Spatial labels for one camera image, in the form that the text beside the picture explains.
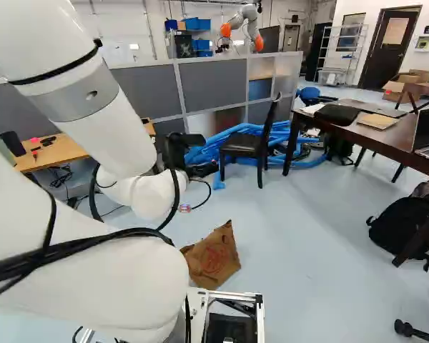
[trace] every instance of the black backpack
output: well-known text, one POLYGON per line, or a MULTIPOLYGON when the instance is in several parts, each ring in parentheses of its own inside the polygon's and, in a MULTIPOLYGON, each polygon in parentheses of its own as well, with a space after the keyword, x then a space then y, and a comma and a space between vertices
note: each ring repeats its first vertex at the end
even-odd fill
MULTIPOLYGON (((429 218, 429 195, 424 198, 408 197, 393 202, 377 218, 367 219, 369 237, 384 250, 399 255, 429 218)), ((424 242, 411 258, 426 260, 424 270, 429 270, 429 240, 424 242)))
POLYGON ((350 158, 352 154, 353 143, 337 137, 334 134, 326 134, 324 139, 326 159, 332 161, 334 157, 338 159, 341 165, 351 166, 354 164, 350 158))

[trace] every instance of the cardboard box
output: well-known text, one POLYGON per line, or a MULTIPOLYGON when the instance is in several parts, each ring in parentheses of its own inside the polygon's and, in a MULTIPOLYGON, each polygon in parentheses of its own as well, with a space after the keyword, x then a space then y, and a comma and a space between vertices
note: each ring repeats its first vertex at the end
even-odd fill
MULTIPOLYGON (((383 99, 398 102, 405 84, 427 83, 429 81, 429 71, 410 69, 408 73, 399 73, 393 78, 393 80, 394 81, 388 81, 387 84, 383 87, 383 89, 385 90, 385 93, 383 94, 383 99)), ((421 94, 412 94, 412 98, 415 101, 418 101, 420 97, 421 94)), ((406 104, 408 102, 410 102, 408 95, 405 95, 400 101, 401 104, 406 104)))
MULTIPOLYGON (((389 81, 383 87, 385 90, 385 93, 383 94, 384 100, 398 102, 404 86, 405 84, 403 82, 389 81)), ((412 96, 413 100, 418 101, 421 97, 421 94, 412 94, 412 96)), ((408 98, 408 95, 405 95, 400 103, 406 104, 408 102, 410 102, 410 99, 408 98)))
POLYGON ((418 82, 416 82, 417 84, 429 82, 429 71, 427 70, 410 69, 410 73, 420 77, 418 82))
POLYGON ((178 21, 178 29, 181 31, 186 30, 186 23, 184 21, 178 21))

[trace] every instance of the black case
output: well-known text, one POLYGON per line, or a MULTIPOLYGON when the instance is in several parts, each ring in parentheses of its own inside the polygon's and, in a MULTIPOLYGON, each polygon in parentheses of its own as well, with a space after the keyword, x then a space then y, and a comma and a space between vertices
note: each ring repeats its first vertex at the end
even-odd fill
POLYGON ((350 126, 360 112, 361 110, 355 107, 327 104, 315 112, 315 118, 339 126, 350 126))

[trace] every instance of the office chair wheel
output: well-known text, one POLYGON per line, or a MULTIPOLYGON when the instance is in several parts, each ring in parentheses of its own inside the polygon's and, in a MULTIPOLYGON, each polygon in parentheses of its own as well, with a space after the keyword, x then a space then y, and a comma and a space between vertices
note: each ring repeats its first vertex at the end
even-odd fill
POLYGON ((410 323, 404 323, 400 319, 396 319, 394 322, 394 330, 405 337, 412 337, 413 335, 413 327, 410 323))

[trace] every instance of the door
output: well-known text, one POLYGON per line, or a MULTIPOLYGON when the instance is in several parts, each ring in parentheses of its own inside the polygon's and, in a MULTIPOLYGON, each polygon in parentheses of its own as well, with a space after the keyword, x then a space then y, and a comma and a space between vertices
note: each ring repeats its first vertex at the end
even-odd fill
POLYGON ((418 12, 384 10, 365 62, 361 87, 381 89, 399 71, 418 12))
MULTIPOLYGON (((320 59, 320 57, 326 56, 327 49, 321 49, 321 47, 327 48, 330 40, 329 37, 322 37, 326 26, 332 26, 332 23, 316 24, 313 29, 310 53, 307 55, 304 62, 305 80, 307 81, 317 81, 317 78, 315 79, 315 75, 317 75, 316 69, 324 65, 324 59, 320 59)), ((326 36, 329 35, 330 29, 327 29, 326 36)))
POLYGON ((283 51, 297 51, 300 25, 285 25, 283 36, 283 51))

